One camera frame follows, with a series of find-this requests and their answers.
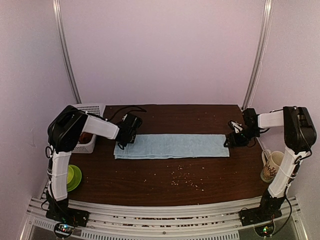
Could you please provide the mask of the white perforated plastic basket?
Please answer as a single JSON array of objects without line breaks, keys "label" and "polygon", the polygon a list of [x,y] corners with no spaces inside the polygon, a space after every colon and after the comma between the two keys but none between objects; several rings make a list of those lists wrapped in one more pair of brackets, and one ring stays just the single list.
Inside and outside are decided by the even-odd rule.
[{"label": "white perforated plastic basket", "polygon": [[[103,117],[105,111],[105,105],[103,103],[80,103],[73,104],[73,107],[81,110],[83,112],[88,112],[91,114]],[[94,151],[96,143],[96,135],[93,135],[88,143],[78,143],[75,149],[72,151],[73,154],[91,154]]]}]

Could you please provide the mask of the light blue towel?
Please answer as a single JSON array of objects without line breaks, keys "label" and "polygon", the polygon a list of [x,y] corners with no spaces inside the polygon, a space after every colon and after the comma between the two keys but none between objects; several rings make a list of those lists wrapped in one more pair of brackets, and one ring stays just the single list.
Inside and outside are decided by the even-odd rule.
[{"label": "light blue towel", "polygon": [[114,148],[115,159],[228,158],[223,134],[139,134],[124,149]]}]

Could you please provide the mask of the rust brown towel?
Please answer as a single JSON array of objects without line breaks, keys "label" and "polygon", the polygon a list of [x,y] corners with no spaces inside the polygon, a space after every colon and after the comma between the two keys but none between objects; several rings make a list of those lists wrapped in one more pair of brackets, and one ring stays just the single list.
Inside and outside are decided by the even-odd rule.
[{"label": "rust brown towel", "polygon": [[92,140],[92,138],[93,138],[92,133],[83,132],[78,139],[78,143],[79,144],[88,144]]}]

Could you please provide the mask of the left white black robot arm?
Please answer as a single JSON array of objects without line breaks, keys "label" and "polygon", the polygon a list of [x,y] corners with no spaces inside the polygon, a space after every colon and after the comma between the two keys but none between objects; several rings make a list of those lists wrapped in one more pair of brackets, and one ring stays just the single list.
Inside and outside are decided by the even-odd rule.
[{"label": "left white black robot arm", "polygon": [[137,131],[143,120],[128,112],[116,124],[101,116],[77,109],[72,105],[65,107],[51,122],[47,129],[49,165],[48,197],[53,205],[52,213],[61,222],[72,218],[72,211],[62,202],[68,199],[67,174],[72,151],[76,148],[82,133],[88,133],[115,140],[123,150],[135,141]]}]

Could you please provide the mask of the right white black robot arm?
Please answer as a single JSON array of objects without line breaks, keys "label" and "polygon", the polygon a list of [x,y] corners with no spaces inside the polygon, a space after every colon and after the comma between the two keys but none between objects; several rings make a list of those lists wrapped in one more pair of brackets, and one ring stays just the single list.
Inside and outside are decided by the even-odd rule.
[{"label": "right white black robot arm", "polygon": [[259,220],[268,220],[283,204],[291,182],[296,178],[301,162],[312,155],[317,132],[306,107],[284,106],[282,109],[257,114],[254,108],[242,112],[244,125],[229,121],[231,133],[226,135],[224,147],[245,147],[252,139],[270,128],[284,130],[284,158],[273,182],[262,195],[256,210]]}]

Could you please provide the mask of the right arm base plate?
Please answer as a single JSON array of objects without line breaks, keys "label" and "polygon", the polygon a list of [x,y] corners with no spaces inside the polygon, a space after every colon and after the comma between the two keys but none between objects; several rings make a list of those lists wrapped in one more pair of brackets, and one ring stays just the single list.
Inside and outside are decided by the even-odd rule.
[{"label": "right arm base plate", "polygon": [[259,207],[242,209],[239,211],[239,218],[242,226],[256,225],[263,222],[270,222],[282,216],[281,210],[262,212]]}]

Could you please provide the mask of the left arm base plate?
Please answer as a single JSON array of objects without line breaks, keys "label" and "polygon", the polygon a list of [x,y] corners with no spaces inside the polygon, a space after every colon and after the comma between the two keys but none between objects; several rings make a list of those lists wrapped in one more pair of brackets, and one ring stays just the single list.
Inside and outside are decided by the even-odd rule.
[{"label": "left arm base plate", "polygon": [[57,222],[66,223],[74,227],[86,227],[89,219],[89,212],[74,208],[60,209],[57,206],[49,206],[45,216]]}]

